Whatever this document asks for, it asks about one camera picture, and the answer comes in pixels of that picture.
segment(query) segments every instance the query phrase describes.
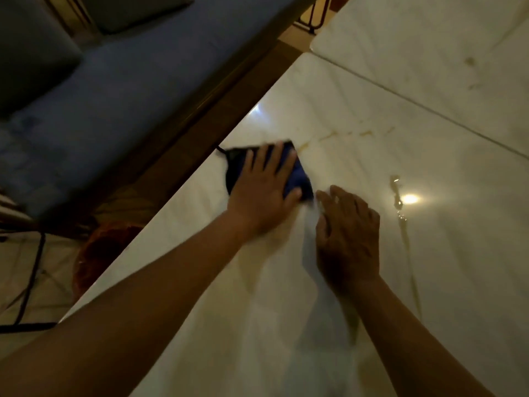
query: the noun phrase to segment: right hand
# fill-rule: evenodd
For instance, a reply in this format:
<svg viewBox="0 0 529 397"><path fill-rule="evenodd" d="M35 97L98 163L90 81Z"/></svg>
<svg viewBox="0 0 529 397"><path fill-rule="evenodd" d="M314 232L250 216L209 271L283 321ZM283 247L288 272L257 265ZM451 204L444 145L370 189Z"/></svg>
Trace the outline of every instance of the right hand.
<svg viewBox="0 0 529 397"><path fill-rule="evenodd" d="M317 191L325 213L316 226L318 266L338 293L379 277L380 215L359 196L335 185Z"/></svg>

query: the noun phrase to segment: floor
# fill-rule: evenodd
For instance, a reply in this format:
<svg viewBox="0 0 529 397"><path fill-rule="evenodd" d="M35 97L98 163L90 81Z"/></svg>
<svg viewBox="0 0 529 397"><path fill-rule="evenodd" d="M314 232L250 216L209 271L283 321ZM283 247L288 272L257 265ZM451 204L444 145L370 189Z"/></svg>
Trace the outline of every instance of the floor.
<svg viewBox="0 0 529 397"><path fill-rule="evenodd" d="M314 11L315 22L320 21L324 1L318 0L316 4ZM310 10L308 10L303 14L302 18L308 21L310 13ZM329 10L325 22L328 22L333 16L334 12ZM293 25L279 39L300 52L306 52L309 50L309 45L313 38L313 35ZM295 57L290 53L286 58L294 61ZM237 94L233 93L232 98L237 97ZM146 189L145 185L152 187L152 179L159 175L160 170L163 171L163 167L160 168L160 165L166 164L174 167L174 163L174 161L171 161L171 155L169 154L165 163L161 163L155 168L158 173L155 176L147 177L147 179L144 178L143 181L146 181L146 183L142 184L141 187L130 186L117 191L97 209L95 212L97 220L99 222L121 220L147 224L163 205L163 200L159 200L159 197L156 198L152 195L140 195L137 189ZM168 187L164 191L170 193L174 192L174 189ZM17 317L22 294L27 286L34 263L38 243L39 235L36 233L11 235L7 241L0 243L0 324L12 324ZM50 235L47 237L41 268L37 274L36 284L31 293L23 322L58 321L69 310L72 305L71 282L73 265L81 245L82 243L79 241ZM39 332L1 334L0 360L39 335Z"/></svg>

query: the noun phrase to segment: left hand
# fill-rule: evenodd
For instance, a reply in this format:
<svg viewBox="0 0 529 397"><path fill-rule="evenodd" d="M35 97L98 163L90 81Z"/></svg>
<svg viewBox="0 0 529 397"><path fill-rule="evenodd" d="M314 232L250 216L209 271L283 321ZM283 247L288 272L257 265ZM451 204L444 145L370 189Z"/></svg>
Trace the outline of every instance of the left hand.
<svg viewBox="0 0 529 397"><path fill-rule="evenodd" d="M248 239L281 224L301 199L300 188L293 189L283 199L285 184L297 159L296 151L290 151L279 171L283 143L274 146L265 166L267 151L267 144L259 148L253 166L253 152L247 152L241 175L228 201L228 215L242 224Z"/></svg>

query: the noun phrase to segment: marble countertop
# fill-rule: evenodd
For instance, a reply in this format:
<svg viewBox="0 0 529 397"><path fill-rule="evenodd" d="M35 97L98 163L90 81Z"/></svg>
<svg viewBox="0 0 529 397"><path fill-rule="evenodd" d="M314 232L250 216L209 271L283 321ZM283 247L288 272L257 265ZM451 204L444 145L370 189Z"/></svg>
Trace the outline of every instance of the marble countertop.
<svg viewBox="0 0 529 397"><path fill-rule="evenodd" d="M529 0L351 0L313 52L529 156Z"/></svg>
<svg viewBox="0 0 529 397"><path fill-rule="evenodd" d="M528 394L529 162L312 54L222 146L278 139L315 189L380 212L382 276L442 344L497 395ZM212 153L71 312L221 213L226 167ZM318 214L303 205L246 245L132 395L394 395L316 268Z"/></svg>

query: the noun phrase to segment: blue cushion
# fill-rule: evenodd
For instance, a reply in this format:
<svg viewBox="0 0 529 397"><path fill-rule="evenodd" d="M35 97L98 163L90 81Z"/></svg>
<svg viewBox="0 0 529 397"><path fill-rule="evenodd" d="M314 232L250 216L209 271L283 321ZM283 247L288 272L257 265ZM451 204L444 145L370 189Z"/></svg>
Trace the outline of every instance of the blue cushion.
<svg viewBox="0 0 529 397"><path fill-rule="evenodd" d="M169 9L193 0L83 0L92 20L105 33L121 31Z"/></svg>
<svg viewBox="0 0 529 397"><path fill-rule="evenodd" d="M38 0L0 0L0 115L65 78L81 50Z"/></svg>
<svg viewBox="0 0 529 397"><path fill-rule="evenodd" d="M53 166L61 191L38 205L28 193L17 202L39 218L89 186L281 12L312 1L196 0L85 52L65 82L11 119L32 152Z"/></svg>

